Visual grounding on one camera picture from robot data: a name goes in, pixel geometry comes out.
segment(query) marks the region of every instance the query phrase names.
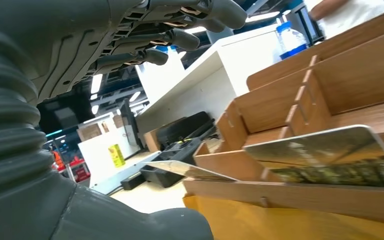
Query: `cardboard slot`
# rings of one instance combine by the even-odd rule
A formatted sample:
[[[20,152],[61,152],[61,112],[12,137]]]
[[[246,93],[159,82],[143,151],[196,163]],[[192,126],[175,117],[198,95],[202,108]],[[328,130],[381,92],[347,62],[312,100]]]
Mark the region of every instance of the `cardboard slot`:
[[[305,74],[305,70],[296,72],[235,99],[250,133],[285,126],[285,118]]]
[[[384,14],[325,40],[323,44],[312,46],[297,55],[252,74],[248,77],[246,84],[248,89],[253,91],[302,69],[308,69],[308,62],[314,55],[317,55],[321,61],[327,60],[382,35],[384,35]]]
[[[295,208],[347,215],[384,223],[384,188],[185,180],[189,194],[240,201],[272,208]]]
[[[284,127],[278,127],[278,128],[273,128],[270,130],[251,134],[246,139],[244,146],[281,139],[281,138],[283,138],[283,137],[281,137],[283,131],[285,131]]]
[[[286,124],[294,136],[326,130],[331,114],[313,71],[308,70],[289,111]]]
[[[210,154],[210,150],[208,149],[208,145],[205,142],[202,142],[199,145],[198,149],[196,149],[193,156],[195,157],[197,155],[205,155],[205,154]]]
[[[238,113],[235,101],[229,104],[216,125],[231,151],[242,148],[247,139],[248,132],[242,117]]]
[[[312,69],[333,115],[384,103],[384,35]]]
[[[196,155],[194,159],[200,168],[241,181],[262,181],[264,167],[243,150]]]

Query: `white shirt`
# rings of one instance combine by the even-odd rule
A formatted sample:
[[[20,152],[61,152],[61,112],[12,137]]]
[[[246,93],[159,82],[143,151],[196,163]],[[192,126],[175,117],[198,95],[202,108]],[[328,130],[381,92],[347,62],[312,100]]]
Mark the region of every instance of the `white shirt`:
[[[304,0],[310,12],[323,0]],[[384,0],[349,0],[331,15],[318,21],[327,39],[384,13]]]

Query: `white counter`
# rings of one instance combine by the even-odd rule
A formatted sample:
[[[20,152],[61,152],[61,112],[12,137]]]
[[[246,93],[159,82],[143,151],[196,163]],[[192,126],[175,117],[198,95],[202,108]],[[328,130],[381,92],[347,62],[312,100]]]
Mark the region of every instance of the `white counter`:
[[[160,97],[136,117],[139,131],[143,134],[200,111],[217,119],[235,97],[248,92],[249,75],[281,60],[275,30],[276,25],[270,25],[220,39],[188,69],[175,71],[177,79],[170,78],[170,89],[144,86],[147,94],[159,91]],[[154,79],[165,84],[163,74]]]

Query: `ceiling light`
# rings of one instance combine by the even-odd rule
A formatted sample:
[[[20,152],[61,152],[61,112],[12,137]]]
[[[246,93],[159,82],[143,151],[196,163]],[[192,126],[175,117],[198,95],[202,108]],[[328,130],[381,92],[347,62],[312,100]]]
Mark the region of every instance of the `ceiling light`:
[[[65,137],[66,137],[65,135],[62,135],[62,136],[59,136],[59,137],[55,138],[55,140],[63,139],[63,138],[65,138]]]
[[[93,76],[92,87],[90,88],[91,94],[96,94],[99,91],[99,88],[101,87],[101,81],[102,81],[102,74]]]
[[[135,100],[139,97],[140,94],[141,94],[141,91],[137,91],[137,92],[135,92],[135,93],[133,94],[133,96],[131,96],[129,102],[133,102],[133,101],[135,101]]]
[[[185,51],[181,51],[178,54],[179,54],[179,58],[182,59],[185,56],[186,52]]]
[[[61,130],[58,130],[58,131],[51,132],[51,133],[49,133],[49,134],[46,134],[45,137],[49,137],[49,136],[51,136],[51,135],[61,133],[62,131],[63,131],[63,130],[61,129]]]
[[[93,107],[92,107],[92,113],[93,113],[93,114],[97,114],[98,109],[99,109],[99,105],[95,105],[95,106],[93,106]]]
[[[276,17],[279,14],[280,14],[279,11],[274,11],[274,12],[269,12],[269,13],[265,13],[265,14],[261,14],[261,15],[256,15],[256,16],[248,17],[245,20],[245,22],[250,23],[250,22],[259,21],[259,20],[263,20],[263,19],[269,19],[269,18]]]
[[[194,27],[194,28],[189,28],[189,29],[185,29],[184,31],[187,32],[188,34],[196,34],[196,33],[199,33],[199,32],[204,32],[206,31],[207,29],[203,26],[197,26],[197,27]]]
[[[145,100],[142,100],[142,101],[138,101],[138,102],[136,102],[136,103],[133,103],[132,105],[129,105],[129,107],[134,107],[134,106],[137,106],[137,105],[139,105],[139,104],[143,104],[143,103],[146,103],[146,102],[149,102],[149,100],[148,100],[148,98],[147,99],[145,99]]]

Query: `yellow sign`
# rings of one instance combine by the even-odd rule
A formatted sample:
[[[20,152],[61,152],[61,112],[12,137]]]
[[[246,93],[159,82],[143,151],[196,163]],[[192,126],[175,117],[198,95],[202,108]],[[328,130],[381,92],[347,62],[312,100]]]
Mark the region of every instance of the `yellow sign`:
[[[120,151],[120,147],[118,144],[110,146],[108,150],[116,168],[119,168],[126,164],[125,158],[123,157],[122,151]]]

